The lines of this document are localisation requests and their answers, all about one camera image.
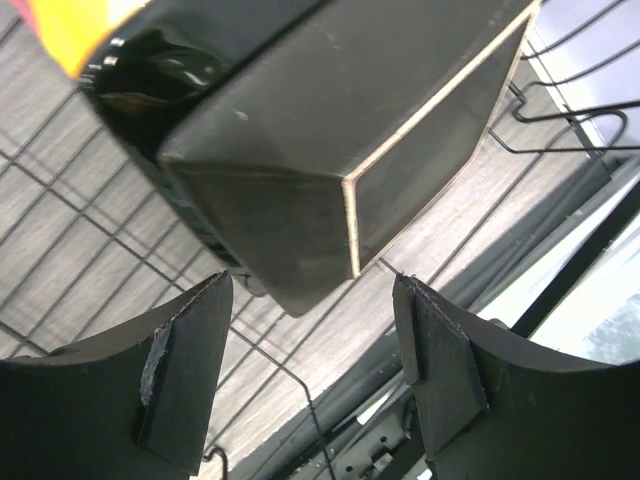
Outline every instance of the wooden floor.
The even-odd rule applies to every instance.
[[[0,0],[0,38],[6,37],[0,46],[0,321],[51,350],[163,303],[219,265],[72,95],[72,84],[27,28],[6,34],[14,19],[7,0]],[[515,83],[532,79],[532,69],[521,63]],[[529,114],[555,110],[543,90],[528,98]],[[506,116],[495,130],[512,146],[535,148],[562,127],[523,126]],[[562,142],[567,144],[577,141]],[[528,172],[432,282],[442,285],[583,160],[581,154],[546,155],[534,163],[534,155],[508,154],[487,139],[385,259],[429,279]],[[392,327],[392,284],[392,272],[378,263],[299,319],[236,287],[209,434],[232,465],[306,405],[300,385],[260,350],[285,362],[315,397]],[[0,357],[16,354],[38,352],[0,329]],[[217,469],[215,462],[207,464],[199,478],[217,479]]]

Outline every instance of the wire basket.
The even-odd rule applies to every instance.
[[[40,356],[166,302],[220,265],[0,1],[0,355]],[[561,112],[548,93],[630,55],[640,40],[565,79],[540,80],[531,67],[624,3],[611,2],[543,49],[529,46],[469,167],[360,278],[299,319],[236,285],[199,478],[233,471],[305,409],[322,447],[315,402],[393,330],[395,273],[415,273],[443,287],[571,175],[610,171],[640,149],[620,142],[626,112],[639,100]],[[619,119],[619,128],[608,144],[594,145],[584,126],[603,116]],[[516,253],[502,277],[522,258]],[[322,451],[318,475],[326,469],[329,478],[339,478],[332,471],[334,453]],[[264,478],[267,462],[242,478]]]

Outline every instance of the yellow object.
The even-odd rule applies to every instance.
[[[70,77],[148,0],[28,0],[45,49]]]

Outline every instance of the wire rack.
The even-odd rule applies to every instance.
[[[0,357],[39,356],[166,302],[220,265],[0,2]],[[624,3],[522,58],[469,168],[366,274],[300,319],[236,285],[199,478],[221,478],[304,409],[322,447],[314,401],[393,329],[394,273],[444,285],[572,172],[640,149],[619,144],[639,100],[561,112],[547,93],[619,61],[640,40],[560,80],[539,80],[529,64]],[[594,145],[582,125],[603,116],[619,127],[608,144]],[[322,451],[319,474],[337,478]]]

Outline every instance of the gray floor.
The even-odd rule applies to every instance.
[[[13,19],[12,7],[0,0],[0,32]],[[533,78],[521,63],[515,83]],[[51,350],[95,334],[219,269],[82,99],[72,95],[72,87],[24,26],[8,34],[0,48],[1,357],[37,355],[38,346]],[[555,110],[544,91],[532,92],[529,100],[530,114]],[[531,148],[542,147],[563,126],[525,127],[505,117],[495,130],[509,144]],[[583,160],[581,154],[547,155],[533,164],[535,156],[510,155],[487,139],[385,259],[398,270],[430,278],[530,169],[433,281],[442,285]],[[236,288],[236,317],[209,435],[229,452],[232,465],[306,405],[301,387],[259,350],[285,362],[316,397],[392,327],[392,283],[392,272],[378,263],[299,319],[269,298],[253,299]],[[21,344],[9,329],[33,344]],[[218,469],[215,462],[206,464],[199,478],[217,479]]]

